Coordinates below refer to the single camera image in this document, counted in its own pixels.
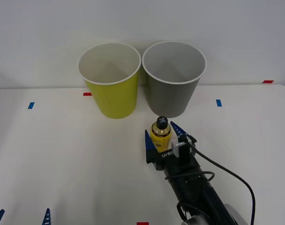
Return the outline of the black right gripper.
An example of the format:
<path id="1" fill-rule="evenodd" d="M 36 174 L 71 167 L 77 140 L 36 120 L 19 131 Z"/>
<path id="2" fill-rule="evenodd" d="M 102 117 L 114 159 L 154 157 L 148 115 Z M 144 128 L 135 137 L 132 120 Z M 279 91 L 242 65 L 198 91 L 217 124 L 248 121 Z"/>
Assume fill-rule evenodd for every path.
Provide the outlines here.
<path id="1" fill-rule="evenodd" d="M 174 122 L 170 122 L 180 146 L 164 152 L 158 152 L 147 130 L 145 130 L 146 163 L 153 163 L 155 169 L 164 171 L 167 179 L 179 179 L 201 176 L 200 165 L 195 159 L 197 140 Z"/>

